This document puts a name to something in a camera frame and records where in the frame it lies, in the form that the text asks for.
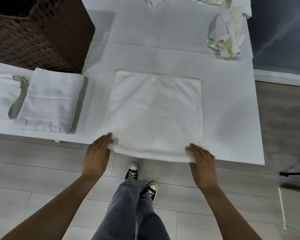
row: shoelace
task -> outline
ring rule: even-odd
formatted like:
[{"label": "shoelace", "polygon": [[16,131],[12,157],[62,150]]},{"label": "shoelace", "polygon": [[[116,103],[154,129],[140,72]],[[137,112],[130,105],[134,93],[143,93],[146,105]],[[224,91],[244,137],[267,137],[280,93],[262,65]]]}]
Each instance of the shoelace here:
[{"label": "shoelace", "polygon": [[155,193],[154,192],[152,192],[150,189],[147,189],[147,192],[146,192],[148,195],[150,195],[150,196],[153,196]]},{"label": "shoelace", "polygon": [[132,177],[136,176],[136,174],[137,174],[136,172],[131,172],[130,171],[128,177],[132,178]]}]

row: sneaker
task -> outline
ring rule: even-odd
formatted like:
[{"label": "sneaker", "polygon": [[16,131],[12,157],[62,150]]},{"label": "sneaker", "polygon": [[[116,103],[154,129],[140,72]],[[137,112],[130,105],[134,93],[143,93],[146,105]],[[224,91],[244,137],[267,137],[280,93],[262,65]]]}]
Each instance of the sneaker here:
[{"label": "sneaker", "polygon": [[158,190],[157,183],[152,181],[148,183],[147,186],[145,186],[145,188],[142,191],[142,194],[148,194],[151,197],[152,201],[154,201],[157,190]]},{"label": "sneaker", "polygon": [[139,174],[138,164],[133,163],[128,168],[128,171],[126,173],[126,177],[124,178],[124,180],[126,180],[128,178],[134,178],[135,180],[137,180],[138,179],[138,174]]}]

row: person's right hand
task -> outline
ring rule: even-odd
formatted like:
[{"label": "person's right hand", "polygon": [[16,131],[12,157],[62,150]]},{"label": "person's right hand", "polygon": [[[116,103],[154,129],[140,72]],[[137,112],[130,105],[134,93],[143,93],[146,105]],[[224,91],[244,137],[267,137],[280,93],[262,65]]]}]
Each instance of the person's right hand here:
[{"label": "person's right hand", "polygon": [[201,191],[219,188],[214,155],[192,143],[186,149],[195,158],[195,163],[190,163],[190,168],[198,188]]}]

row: jeans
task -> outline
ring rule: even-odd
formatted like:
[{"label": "jeans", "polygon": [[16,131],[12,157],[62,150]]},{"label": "jeans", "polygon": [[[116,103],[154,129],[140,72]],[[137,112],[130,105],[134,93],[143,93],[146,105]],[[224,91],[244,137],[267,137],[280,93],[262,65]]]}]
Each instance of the jeans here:
[{"label": "jeans", "polygon": [[170,240],[160,217],[153,211],[148,194],[128,178],[112,197],[108,212],[92,240]]}]

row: dark brown wicker basket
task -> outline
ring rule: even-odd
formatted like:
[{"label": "dark brown wicker basket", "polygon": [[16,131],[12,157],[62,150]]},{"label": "dark brown wicker basket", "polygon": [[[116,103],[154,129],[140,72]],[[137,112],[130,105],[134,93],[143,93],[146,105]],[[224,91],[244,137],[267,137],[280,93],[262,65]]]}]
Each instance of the dark brown wicker basket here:
[{"label": "dark brown wicker basket", "polygon": [[0,62],[81,73],[95,27],[81,0],[0,0]]}]

